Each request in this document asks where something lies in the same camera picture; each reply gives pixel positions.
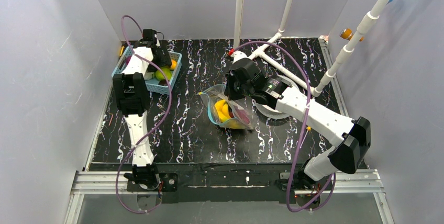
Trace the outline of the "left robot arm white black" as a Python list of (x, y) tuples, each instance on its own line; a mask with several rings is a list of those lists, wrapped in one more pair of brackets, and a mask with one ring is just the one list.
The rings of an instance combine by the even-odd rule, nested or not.
[[(168, 51), (161, 46), (158, 33), (153, 29), (142, 31), (142, 38), (134, 44), (134, 50), (136, 54), (160, 68), (169, 68), (172, 65)], [(124, 116), (129, 128), (131, 146), (134, 148), (131, 154), (132, 172), (125, 173), (124, 177), (150, 191), (160, 185), (158, 170), (148, 139), (144, 138), (140, 144), (137, 142), (148, 133), (147, 112), (150, 101), (146, 76), (156, 70), (152, 64), (133, 54), (124, 70), (113, 76), (117, 108)]]

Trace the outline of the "yellow banana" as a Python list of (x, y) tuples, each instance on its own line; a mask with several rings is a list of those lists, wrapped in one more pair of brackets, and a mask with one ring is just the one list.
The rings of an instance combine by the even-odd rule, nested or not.
[(224, 128), (241, 129), (242, 124), (237, 118), (230, 115), (230, 106), (228, 103), (224, 103), (218, 111), (218, 117), (220, 125)]
[(229, 105), (224, 99), (217, 101), (214, 106), (218, 115), (218, 119), (221, 123), (224, 123), (225, 121), (231, 119), (231, 116), (229, 114)]

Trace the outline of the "clear zip top bag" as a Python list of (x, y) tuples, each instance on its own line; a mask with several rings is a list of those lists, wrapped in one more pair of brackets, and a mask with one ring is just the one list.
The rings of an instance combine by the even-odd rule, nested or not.
[(199, 92), (211, 123), (221, 128), (253, 130), (256, 115), (246, 107), (246, 100), (229, 100), (224, 94), (225, 84), (216, 84)]

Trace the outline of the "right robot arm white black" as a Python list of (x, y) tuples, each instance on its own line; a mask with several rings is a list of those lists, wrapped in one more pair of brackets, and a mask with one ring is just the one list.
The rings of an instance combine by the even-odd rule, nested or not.
[(234, 61), (226, 74), (225, 95), (230, 100), (251, 98), (298, 120), (308, 112), (306, 125), (331, 144), (327, 151), (310, 158), (297, 174), (296, 186), (310, 186), (332, 173), (354, 174), (371, 145), (371, 124), (364, 118), (338, 114), (314, 100), (307, 101), (296, 85), (278, 75), (265, 76), (249, 58)]

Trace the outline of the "purple sweet potato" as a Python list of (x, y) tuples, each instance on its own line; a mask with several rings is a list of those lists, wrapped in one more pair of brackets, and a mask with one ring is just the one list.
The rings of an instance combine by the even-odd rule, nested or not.
[(249, 116), (247, 114), (247, 111), (244, 110), (241, 107), (236, 107), (233, 114), (235, 115), (235, 117), (244, 125), (249, 125), (250, 124), (250, 119)]

